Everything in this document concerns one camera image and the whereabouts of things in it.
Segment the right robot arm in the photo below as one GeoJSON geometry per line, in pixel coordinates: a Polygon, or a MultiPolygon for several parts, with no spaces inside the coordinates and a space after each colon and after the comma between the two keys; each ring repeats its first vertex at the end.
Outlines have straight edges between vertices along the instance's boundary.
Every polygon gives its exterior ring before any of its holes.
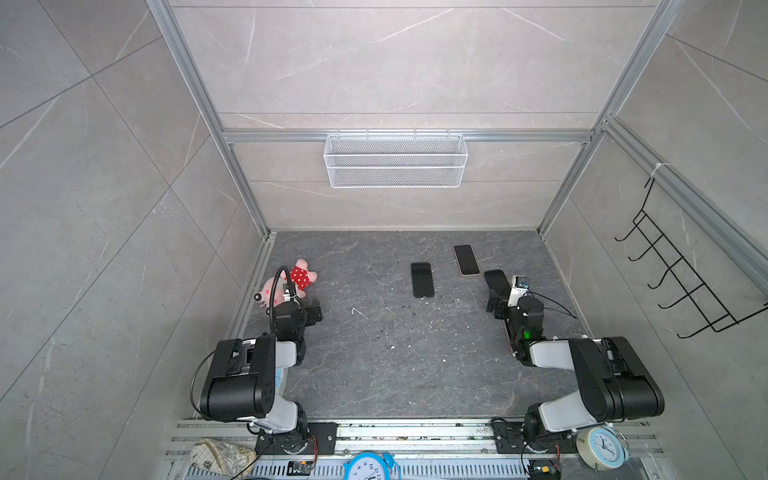
{"type": "Polygon", "coordinates": [[[575,392],[526,411],[521,434],[527,448],[545,451],[573,431],[663,413],[662,391],[626,338],[549,339],[544,304],[526,289],[492,287],[486,311],[503,322],[522,365],[575,374],[575,392]]]}

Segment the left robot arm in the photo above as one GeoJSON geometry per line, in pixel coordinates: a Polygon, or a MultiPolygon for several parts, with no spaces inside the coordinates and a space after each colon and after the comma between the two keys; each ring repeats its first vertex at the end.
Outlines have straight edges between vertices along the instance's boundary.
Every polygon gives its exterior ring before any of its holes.
{"type": "Polygon", "coordinates": [[[278,379],[303,363],[305,330],[322,320],[322,311],[317,302],[286,302],[267,312],[268,333],[222,340],[204,358],[210,363],[206,378],[190,401],[205,420],[245,423],[286,453],[298,454],[310,443],[307,415],[278,392],[278,379]]]}

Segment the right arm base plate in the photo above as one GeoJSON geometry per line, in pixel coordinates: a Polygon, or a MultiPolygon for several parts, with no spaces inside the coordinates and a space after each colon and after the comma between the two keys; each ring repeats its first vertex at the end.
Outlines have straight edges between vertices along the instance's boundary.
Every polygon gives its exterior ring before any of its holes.
{"type": "Polygon", "coordinates": [[[495,417],[489,421],[488,426],[492,430],[492,439],[499,454],[577,452],[571,432],[549,432],[535,421],[511,421],[495,417]]]}

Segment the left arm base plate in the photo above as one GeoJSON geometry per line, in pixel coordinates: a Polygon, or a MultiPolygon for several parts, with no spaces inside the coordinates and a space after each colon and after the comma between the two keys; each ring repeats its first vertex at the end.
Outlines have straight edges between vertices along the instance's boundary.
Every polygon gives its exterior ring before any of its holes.
{"type": "Polygon", "coordinates": [[[255,450],[261,455],[331,455],[335,452],[339,425],[310,422],[288,433],[257,435],[255,450]]]}

